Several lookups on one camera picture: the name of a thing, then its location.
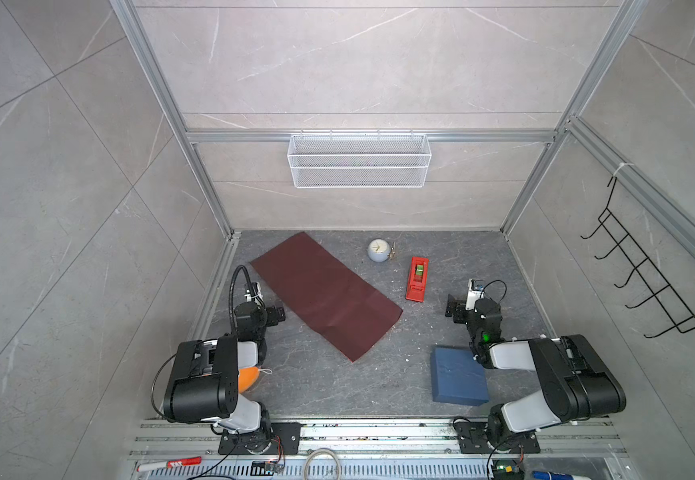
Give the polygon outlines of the dark red wrapping paper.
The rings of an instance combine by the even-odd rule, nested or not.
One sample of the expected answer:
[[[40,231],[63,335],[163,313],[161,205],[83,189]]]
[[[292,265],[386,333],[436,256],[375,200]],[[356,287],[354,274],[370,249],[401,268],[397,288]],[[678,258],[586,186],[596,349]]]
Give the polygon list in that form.
[[[251,262],[271,290],[347,359],[364,356],[403,309],[305,232]]]

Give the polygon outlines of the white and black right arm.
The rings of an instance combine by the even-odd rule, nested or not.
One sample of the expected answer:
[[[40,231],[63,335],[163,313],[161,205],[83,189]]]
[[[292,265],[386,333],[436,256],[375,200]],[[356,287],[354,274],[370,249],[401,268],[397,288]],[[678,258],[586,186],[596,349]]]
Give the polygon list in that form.
[[[537,430],[625,410],[625,390],[585,336],[507,340],[501,304],[483,292],[466,300],[450,295],[445,317],[467,328],[473,366],[533,372],[539,380],[536,392],[489,410],[481,437],[491,449],[527,450]]]

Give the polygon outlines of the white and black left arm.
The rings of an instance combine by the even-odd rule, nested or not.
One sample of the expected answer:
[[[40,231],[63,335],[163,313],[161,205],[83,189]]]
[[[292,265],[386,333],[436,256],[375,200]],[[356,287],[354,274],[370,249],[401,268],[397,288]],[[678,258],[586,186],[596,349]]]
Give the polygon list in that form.
[[[230,331],[210,340],[190,340],[164,362],[156,375],[171,368],[163,399],[150,401],[157,416],[181,424],[207,423],[251,454],[274,444],[269,410],[241,392],[244,369],[261,367],[268,354],[267,330],[286,320],[283,308],[267,306],[260,286],[246,266],[233,272],[228,294]]]

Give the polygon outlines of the orange plush toy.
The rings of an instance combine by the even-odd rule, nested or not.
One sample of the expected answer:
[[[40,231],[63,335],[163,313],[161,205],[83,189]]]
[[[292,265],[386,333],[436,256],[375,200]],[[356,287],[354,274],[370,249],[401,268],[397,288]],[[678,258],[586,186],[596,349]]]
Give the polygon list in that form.
[[[259,367],[248,367],[241,369],[238,377],[239,392],[245,393],[251,389],[257,383],[260,376],[261,369]]]

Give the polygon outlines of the red tape dispenser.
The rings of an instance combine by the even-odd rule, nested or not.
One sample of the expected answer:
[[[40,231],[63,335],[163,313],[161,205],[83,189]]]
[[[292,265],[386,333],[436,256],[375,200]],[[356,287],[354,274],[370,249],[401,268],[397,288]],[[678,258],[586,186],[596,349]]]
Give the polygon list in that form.
[[[415,256],[411,260],[411,266],[409,266],[405,299],[419,303],[425,301],[427,274],[429,274],[429,259]]]

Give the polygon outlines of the small round white clock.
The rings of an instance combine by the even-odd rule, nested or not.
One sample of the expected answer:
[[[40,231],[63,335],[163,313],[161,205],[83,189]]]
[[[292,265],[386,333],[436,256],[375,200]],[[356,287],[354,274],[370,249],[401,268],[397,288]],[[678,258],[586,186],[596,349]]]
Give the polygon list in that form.
[[[369,242],[367,256],[375,263],[383,263],[389,260],[393,253],[393,247],[385,239],[377,238]]]

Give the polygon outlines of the red and white marker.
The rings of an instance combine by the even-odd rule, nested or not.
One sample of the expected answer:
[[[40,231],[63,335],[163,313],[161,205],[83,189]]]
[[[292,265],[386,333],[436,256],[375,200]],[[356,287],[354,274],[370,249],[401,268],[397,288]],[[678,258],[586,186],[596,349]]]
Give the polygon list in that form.
[[[201,456],[191,457],[191,458],[183,458],[183,459],[177,459],[177,460],[165,460],[165,461],[160,461],[160,462],[141,464],[137,467],[137,472],[138,473],[145,473],[145,472],[151,472],[151,471],[160,470],[160,469],[172,469],[172,468],[179,468],[179,467],[186,467],[186,466],[194,466],[194,465],[200,465],[202,462],[203,462],[203,458],[201,458]]]

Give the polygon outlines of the blue and white marker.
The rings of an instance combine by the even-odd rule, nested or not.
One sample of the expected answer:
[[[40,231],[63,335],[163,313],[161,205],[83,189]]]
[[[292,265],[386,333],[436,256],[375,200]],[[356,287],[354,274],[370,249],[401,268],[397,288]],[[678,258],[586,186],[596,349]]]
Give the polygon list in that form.
[[[531,472],[531,477],[535,480],[591,480],[591,478],[587,476],[537,470]]]

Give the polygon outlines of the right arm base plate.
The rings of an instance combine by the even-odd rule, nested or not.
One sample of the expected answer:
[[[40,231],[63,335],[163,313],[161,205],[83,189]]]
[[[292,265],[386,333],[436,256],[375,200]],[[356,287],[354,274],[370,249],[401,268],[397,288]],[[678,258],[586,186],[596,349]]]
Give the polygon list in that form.
[[[471,421],[465,417],[458,417],[451,422],[455,430],[459,450],[463,454],[539,454],[539,440],[535,432],[508,433],[505,438],[489,440],[487,438],[487,422]]]

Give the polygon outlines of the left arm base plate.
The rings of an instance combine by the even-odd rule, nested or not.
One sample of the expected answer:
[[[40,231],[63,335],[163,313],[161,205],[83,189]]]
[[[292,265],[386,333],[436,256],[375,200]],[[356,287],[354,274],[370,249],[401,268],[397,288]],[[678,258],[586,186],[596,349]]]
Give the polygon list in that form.
[[[224,429],[220,435],[221,455],[288,456],[299,452],[302,426],[296,422],[274,422],[251,433],[235,433]]]

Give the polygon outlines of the aluminium front rail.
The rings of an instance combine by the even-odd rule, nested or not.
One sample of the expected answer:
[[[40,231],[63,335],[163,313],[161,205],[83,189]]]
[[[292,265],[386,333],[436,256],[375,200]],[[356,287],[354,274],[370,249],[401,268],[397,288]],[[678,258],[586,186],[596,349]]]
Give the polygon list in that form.
[[[207,425],[146,420],[127,447],[131,479],[529,479],[531,472],[637,479],[611,420],[537,432],[539,454],[463,454],[455,418],[285,418],[301,424],[295,455],[221,455]],[[200,465],[138,473],[141,464],[201,456]]]

